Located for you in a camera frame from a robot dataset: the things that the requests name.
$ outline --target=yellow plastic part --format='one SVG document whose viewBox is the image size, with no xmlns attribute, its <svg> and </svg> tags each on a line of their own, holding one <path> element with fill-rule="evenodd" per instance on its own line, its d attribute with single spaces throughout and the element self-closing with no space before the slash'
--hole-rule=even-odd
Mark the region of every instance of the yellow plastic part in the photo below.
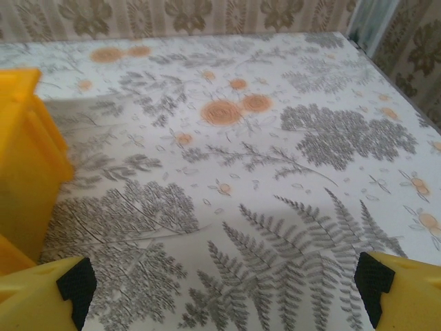
<svg viewBox="0 0 441 331">
<path fill-rule="evenodd" d="M 19 252 L 39 258 L 59 186 L 74 174 L 63 137 L 34 95 L 40 75 L 0 71 L 0 274 L 17 269 Z"/>
<path fill-rule="evenodd" d="M 389 293 L 382 293 L 377 331 L 441 330 L 441 267 L 370 252 L 395 271 Z"/>
<path fill-rule="evenodd" d="M 83 257 L 63 259 L 0 277 L 1 331 L 77 331 L 72 302 L 57 280 Z"/>
</svg>

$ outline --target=beige floral wallpaper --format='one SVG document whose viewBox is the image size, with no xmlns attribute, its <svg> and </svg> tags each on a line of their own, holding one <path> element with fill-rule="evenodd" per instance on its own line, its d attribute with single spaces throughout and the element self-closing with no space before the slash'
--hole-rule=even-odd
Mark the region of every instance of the beige floral wallpaper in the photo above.
<svg viewBox="0 0 441 331">
<path fill-rule="evenodd" d="M 356 0 L 1 0 L 0 39 L 346 30 Z"/>
<path fill-rule="evenodd" d="M 402 0 L 373 60 L 441 128 L 441 1 Z"/>
</svg>

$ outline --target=oilcloth table cover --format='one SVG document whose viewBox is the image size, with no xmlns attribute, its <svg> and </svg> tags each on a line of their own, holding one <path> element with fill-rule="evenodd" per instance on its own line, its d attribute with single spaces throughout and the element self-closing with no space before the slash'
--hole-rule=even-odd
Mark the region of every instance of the oilcloth table cover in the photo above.
<svg viewBox="0 0 441 331">
<path fill-rule="evenodd" d="M 84 330 L 372 330 L 353 272 L 441 262 L 441 137 L 341 34 L 5 44 L 76 166 L 42 261 Z"/>
</svg>

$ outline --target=floral tablecloth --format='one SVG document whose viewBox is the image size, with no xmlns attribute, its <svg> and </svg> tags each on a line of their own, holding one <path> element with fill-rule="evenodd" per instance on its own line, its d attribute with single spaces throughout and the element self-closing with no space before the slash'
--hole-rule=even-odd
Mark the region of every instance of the floral tablecloth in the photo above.
<svg viewBox="0 0 441 331">
<path fill-rule="evenodd" d="M 441 137 L 341 34 L 0 51 L 70 145 L 41 260 L 91 258 L 86 331 L 371 330 L 360 252 L 441 263 Z"/>
</svg>

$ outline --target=black corner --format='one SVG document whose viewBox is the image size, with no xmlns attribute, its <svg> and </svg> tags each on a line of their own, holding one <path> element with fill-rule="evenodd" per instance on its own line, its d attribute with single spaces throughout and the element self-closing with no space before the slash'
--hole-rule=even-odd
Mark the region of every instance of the black corner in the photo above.
<svg viewBox="0 0 441 331">
<path fill-rule="evenodd" d="M 371 255 L 366 252 L 360 254 L 354 279 L 374 328 L 377 328 L 382 314 L 381 294 L 389 293 L 394 276 L 395 272 L 392 269 Z"/>
<path fill-rule="evenodd" d="M 78 331 L 84 326 L 96 290 L 95 273 L 89 258 L 79 261 L 57 281 L 63 300 L 72 301 L 72 320 Z"/>
</svg>

